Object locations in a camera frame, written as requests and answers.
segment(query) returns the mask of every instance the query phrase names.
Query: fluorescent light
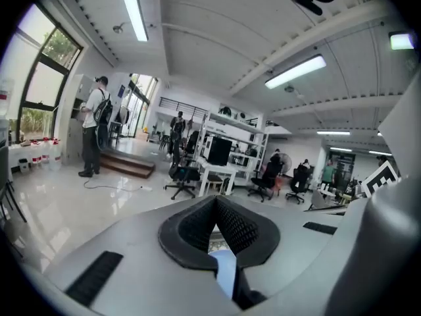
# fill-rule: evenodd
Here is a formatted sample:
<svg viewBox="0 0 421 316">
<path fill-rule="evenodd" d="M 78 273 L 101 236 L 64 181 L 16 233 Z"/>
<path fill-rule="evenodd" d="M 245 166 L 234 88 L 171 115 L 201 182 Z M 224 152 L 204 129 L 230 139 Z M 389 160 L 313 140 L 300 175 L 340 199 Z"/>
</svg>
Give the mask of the fluorescent light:
<svg viewBox="0 0 421 316">
<path fill-rule="evenodd" d="M 326 66 L 326 62 L 324 61 L 323 56 L 317 55 L 271 78 L 269 81 L 265 83 L 265 85 L 269 89 L 273 89 L 288 81 L 293 80 L 294 78 L 308 74 L 309 72 L 315 71 L 325 66 Z"/>
<path fill-rule="evenodd" d="M 124 0 L 126 9 L 129 13 L 130 21 L 138 41 L 147 41 L 145 25 L 142 20 L 142 13 L 138 0 Z"/>
<path fill-rule="evenodd" d="M 369 153 L 372 153 L 373 155 L 388 155 L 391 156 L 391 153 L 386 153 L 386 152 L 379 152 L 379 151 L 369 151 Z"/>
<path fill-rule="evenodd" d="M 414 49 L 409 34 L 395 34 L 390 37 L 392 50 Z"/>
<path fill-rule="evenodd" d="M 350 131 L 318 131 L 317 134 L 333 134 L 337 136 L 349 136 Z"/>
<path fill-rule="evenodd" d="M 331 150 L 335 150 L 335 151 L 345 151 L 345 152 L 352 152 L 353 150 L 351 149 L 343 149 L 342 147 L 331 147 Z"/>
</svg>

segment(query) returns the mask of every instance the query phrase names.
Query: wooden steps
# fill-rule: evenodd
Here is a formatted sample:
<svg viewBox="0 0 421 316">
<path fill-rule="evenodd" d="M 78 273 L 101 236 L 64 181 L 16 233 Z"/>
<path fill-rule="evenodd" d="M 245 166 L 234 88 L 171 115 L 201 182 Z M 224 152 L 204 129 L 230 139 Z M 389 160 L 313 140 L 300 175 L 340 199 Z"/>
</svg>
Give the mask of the wooden steps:
<svg viewBox="0 0 421 316">
<path fill-rule="evenodd" d="M 144 161 L 138 156 L 113 150 L 101 153 L 100 164 L 106 169 L 144 179 L 148 179 L 155 170 L 155 164 L 150 161 Z"/>
</svg>

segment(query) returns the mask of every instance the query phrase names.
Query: white tiled floor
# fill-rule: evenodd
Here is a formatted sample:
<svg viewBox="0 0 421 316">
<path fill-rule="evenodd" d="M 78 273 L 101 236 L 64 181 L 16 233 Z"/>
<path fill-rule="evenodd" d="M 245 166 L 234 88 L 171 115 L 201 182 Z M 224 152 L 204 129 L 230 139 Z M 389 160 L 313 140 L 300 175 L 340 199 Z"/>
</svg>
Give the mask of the white tiled floor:
<svg viewBox="0 0 421 316">
<path fill-rule="evenodd" d="M 26 175 L 16 174 L 14 196 L 28 224 L 22 222 L 16 210 L 8 210 L 9 205 L 3 200 L 9 220 L 2 225 L 26 263 L 44 272 L 116 221 L 174 203 L 170 197 L 176 189 L 163 190 L 163 186 L 170 183 L 170 161 L 166 160 L 165 151 L 158 151 L 157 144 L 133 139 L 122 140 L 118 149 L 154 161 L 156 171 L 144 180 L 102 168 L 101 174 L 86 184 L 87 187 L 114 186 L 118 189 L 84 188 L 87 179 L 78 176 L 82 164 L 63 166 L 58 172 L 32 169 Z M 295 200 L 285 200 L 286 192 L 287 186 L 279 197 L 274 196 L 264 203 L 301 210 L 309 208 L 310 194 L 306 194 L 305 203 L 297 205 Z M 247 197 L 247 190 L 236 188 L 234 195 Z M 182 192 L 176 201 L 189 198 Z M 258 196 L 249 199 L 260 202 Z"/>
</svg>

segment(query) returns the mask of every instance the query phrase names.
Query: white t-shirt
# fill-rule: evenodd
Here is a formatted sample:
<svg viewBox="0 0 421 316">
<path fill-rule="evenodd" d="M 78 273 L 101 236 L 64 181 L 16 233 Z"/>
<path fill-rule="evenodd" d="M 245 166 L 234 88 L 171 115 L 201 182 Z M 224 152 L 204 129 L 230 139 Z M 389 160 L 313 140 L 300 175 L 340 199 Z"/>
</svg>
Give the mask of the white t-shirt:
<svg viewBox="0 0 421 316">
<path fill-rule="evenodd" d="M 108 99 L 109 92 L 107 90 L 103 90 L 105 99 Z M 89 95 L 89 99 L 86 102 L 86 107 L 90 109 L 91 111 L 86 115 L 85 121 L 83 123 L 84 128 L 92 128 L 94 126 L 97 126 L 97 123 L 95 119 L 93 118 L 93 113 L 98 108 L 98 106 L 101 104 L 101 102 L 104 100 L 103 93 L 101 93 L 100 89 L 94 89 L 91 92 L 91 95 Z"/>
</svg>

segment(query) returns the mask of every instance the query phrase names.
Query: white ceiling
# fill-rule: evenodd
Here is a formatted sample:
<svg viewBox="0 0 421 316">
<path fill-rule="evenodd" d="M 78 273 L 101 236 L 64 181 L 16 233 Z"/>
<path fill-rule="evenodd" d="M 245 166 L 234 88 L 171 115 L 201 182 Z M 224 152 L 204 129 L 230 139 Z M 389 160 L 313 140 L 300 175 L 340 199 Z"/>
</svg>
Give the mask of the white ceiling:
<svg viewBox="0 0 421 316">
<path fill-rule="evenodd" d="M 387 97 L 405 91 L 418 64 L 413 51 L 390 50 L 388 33 L 406 26 L 384 7 L 386 0 L 319 3 L 322 16 L 291 0 L 140 0 L 147 43 L 136 40 L 130 23 L 122 34 L 113 32 L 113 26 L 130 21 L 123 0 L 76 2 L 120 67 L 213 86 L 219 94 L 255 105 L 292 132 L 376 130 L 396 102 Z M 264 86 L 271 76 L 265 72 L 277 74 L 316 54 L 323 55 L 327 67 L 292 81 L 296 93 Z M 387 101 L 376 105 L 380 97 Z M 357 102 L 339 106 L 336 101 L 344 99 Z M 328 102 L 323 111 L 311 107 Z M 291 108 L 301 113 L 283 112 Z M 332 142 L 339 143 L 384 145 L 382 138 L 368 134 Z"/>
</svg>

